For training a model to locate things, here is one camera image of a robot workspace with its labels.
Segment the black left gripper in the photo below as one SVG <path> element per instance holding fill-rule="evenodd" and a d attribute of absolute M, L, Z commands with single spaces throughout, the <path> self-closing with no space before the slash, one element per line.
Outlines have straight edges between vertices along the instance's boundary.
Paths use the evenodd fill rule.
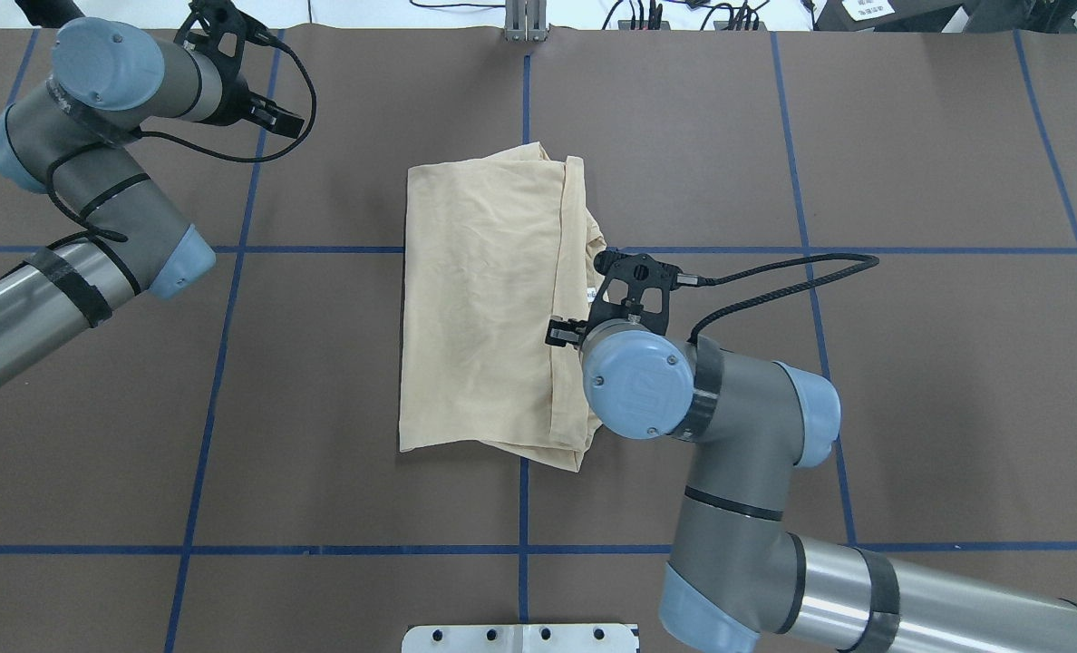
<path fill-rule="evenodd" d="M 274 135 L 286 138 L 300 136 L 306 120 L 274 103 L 272 99 L 251 91 L 239 71 L 239 62 L 216 62 L 216 72 L 222 83 L 222 94 L 216 105 L 216 125 L 247 121 Z"/>

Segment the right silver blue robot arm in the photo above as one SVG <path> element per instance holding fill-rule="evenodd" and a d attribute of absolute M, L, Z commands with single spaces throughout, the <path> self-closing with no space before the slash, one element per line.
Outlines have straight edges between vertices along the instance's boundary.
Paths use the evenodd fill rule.
<path fill-rule="evenodd" d="M 839 435 L 825 377 L 623 319 L 554 317 L 546 341 L 579 352 L 589 409 L 612 433 L 694 445 L 659 605 L 679 642 L 751 652 L 771 633 L 837 652 L 1077 652 L 1077 602 L 783 528 L 792 475 Z"/>

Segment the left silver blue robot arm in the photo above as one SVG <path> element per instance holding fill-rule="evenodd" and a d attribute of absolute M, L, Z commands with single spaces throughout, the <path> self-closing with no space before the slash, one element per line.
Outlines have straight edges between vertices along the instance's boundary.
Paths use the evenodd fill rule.
<path fill-rule="evenodd" d="M 0 277 L 0 388 L 124 303 L 170 300 L 214 268 L 214 249 L 129 145 L 160 138 L 220 161 L 230 154 L 146 130 L 153 117 L 252 122 L 297 148 L 314 117 L 249 88 L 248 45 L 290 55 L 272 30 L 230 1 L 191 1 L 172 40 L 78 15 L 56 33 L 44 83 L 0 114 L 0 175 L 44 195 L 75 231 Z"/>

